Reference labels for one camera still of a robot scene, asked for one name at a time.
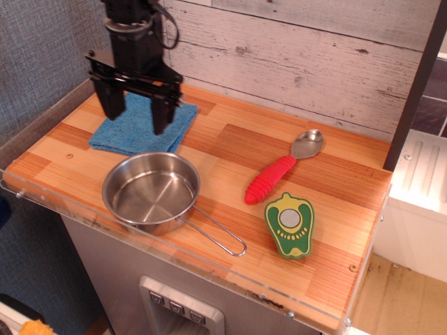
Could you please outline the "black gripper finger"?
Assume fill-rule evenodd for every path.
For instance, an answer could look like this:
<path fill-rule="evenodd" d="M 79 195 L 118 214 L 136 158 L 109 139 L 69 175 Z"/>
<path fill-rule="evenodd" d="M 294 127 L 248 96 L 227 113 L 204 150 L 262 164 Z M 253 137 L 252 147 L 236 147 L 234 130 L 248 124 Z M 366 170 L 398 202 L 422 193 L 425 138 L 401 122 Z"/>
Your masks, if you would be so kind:
<path fill-rule="evenodd" d="M 170 96 L 154 95 L 151 98 L 152 123 L 155 135 L 161 135 L 173 122 L 177 100 Z"/>
<path fill-rule="evenodd" d="M 94 80 L 94 88 L 109 120 L 115 120 L 125 111 L 124 91 L 121 88 L 99 80 Z"/>

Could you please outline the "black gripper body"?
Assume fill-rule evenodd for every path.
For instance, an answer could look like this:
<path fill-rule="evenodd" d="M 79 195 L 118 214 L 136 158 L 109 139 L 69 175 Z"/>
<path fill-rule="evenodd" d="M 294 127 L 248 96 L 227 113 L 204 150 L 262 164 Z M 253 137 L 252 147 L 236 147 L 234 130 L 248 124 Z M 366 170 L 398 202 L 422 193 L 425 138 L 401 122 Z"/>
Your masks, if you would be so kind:
<path fill-rule="evenodd" d="M 124 92 L 130 91 L 152 98 L 170 96 L 179 106 L 182 76 L 163 61 L 162 22 L 143 21 L 120 24 L 105 21 L 112 49 L 91 50 L 86 58 L 91 62 L 91 80 L 115 84 Z"/>

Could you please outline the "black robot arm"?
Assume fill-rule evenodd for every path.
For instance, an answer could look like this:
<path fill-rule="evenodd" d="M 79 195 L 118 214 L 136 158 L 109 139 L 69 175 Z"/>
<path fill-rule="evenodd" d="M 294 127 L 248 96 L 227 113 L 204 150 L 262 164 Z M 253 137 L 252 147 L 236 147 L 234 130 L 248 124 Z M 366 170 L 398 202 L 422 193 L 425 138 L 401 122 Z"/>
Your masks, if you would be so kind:
<path fill-rule="evenodd" d="M 165 64 L 175 48 L 163 39 L 163 21 L 176 21 L 158 1 L 105 1 L 104 25 L 112 49 L 90 50 L 90 79 L 105 115 L 116 119 L 126 109 L 125 92 L 150 98 L 154 133 L 162 134 L 180 105 L 183 77 Z"/>

